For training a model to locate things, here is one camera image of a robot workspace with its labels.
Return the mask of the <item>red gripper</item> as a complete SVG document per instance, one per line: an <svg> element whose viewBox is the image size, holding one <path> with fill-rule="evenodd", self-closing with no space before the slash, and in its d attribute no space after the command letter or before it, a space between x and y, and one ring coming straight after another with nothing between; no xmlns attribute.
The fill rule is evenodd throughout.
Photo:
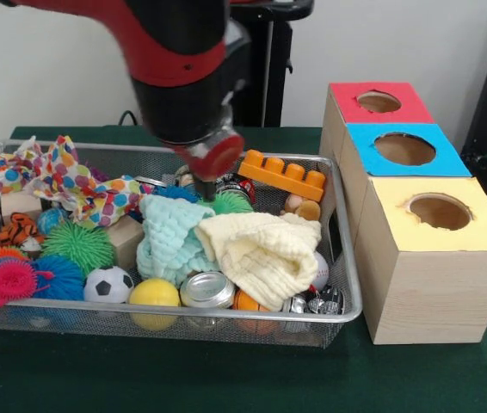
<svg viewBox="0 0 487 413"><path fill-rule="evenodd" d="M234 129L219 129L202 141L176 145L179 155L194 174L197 194L205 202L213 201L213 181L225 174L239 159L244 138Z"/></svg>

